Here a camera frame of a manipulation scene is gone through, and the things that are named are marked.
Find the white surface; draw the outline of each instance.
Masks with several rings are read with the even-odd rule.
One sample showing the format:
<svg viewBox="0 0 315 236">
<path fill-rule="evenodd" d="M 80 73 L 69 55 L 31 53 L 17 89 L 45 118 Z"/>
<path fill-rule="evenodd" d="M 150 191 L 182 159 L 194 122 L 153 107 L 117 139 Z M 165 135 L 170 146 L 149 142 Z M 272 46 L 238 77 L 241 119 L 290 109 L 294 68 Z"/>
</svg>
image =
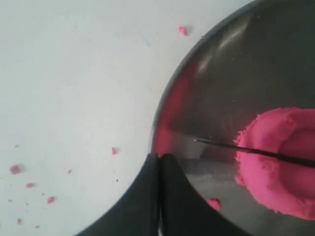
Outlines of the white surface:
<svg viewBox="0 0 315 236">
<path fill-rule="evenodd" d="M 2 1 L 0 235 L 72 236 L 102 216 L 139 172 L 180 61 L 249 1 Z"/>
</svg>

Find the metal bowl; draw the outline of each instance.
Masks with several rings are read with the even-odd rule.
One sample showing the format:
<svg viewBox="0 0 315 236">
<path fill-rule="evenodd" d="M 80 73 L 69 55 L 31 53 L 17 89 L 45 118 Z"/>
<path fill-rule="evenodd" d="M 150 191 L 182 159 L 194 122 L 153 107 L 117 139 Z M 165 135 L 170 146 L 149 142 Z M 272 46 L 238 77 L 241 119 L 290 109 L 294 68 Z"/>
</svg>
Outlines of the metal bowl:
<svg viewBox="0 0 315 236">
<path fill-rule="evenodd" d="M 204 36 L 161 99 L 152 152 L 173 153 L 204 198 L 256 236 L 314 235 L 313 221 L 274 213 L 236 184 L 235 152 L 193 141 L 232 143 L 257 114 L 315 107 L 315 1 L 255 1 Z"/>
</svg>

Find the white table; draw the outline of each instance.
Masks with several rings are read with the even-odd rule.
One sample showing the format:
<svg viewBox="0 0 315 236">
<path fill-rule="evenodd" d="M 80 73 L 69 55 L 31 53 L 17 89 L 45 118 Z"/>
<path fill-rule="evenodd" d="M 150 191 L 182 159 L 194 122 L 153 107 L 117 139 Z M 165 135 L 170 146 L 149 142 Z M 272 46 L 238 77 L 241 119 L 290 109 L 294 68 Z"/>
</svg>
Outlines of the white table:
<svg viewBox="0 0 315 236">
<path fill-rule="evenodd" d="M 71 236 L 102 216 L 139 172 L 182 58 L 248 2 L 2 1 L 0 235 Z"/>
</svg>

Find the stainless steel bowl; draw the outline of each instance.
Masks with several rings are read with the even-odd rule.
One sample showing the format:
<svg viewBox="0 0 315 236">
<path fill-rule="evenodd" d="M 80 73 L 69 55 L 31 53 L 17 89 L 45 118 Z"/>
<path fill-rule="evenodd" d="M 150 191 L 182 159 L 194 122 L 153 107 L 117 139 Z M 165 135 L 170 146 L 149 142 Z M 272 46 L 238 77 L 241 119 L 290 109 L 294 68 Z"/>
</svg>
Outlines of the stainless steel bowl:
<svg viewBox="0 0 315 236">
<path fill-rule="evenodd" d="M 315 223 L 274 213 L 234 181 L 231 143 L 257 114 L 315 107 L 315 1 L 255 1 L 205 35 L 176 70 L 161 99 L 152 152 L 173 153 L 204 198 L 256 236 L 314 235 Z"/>
</svg>

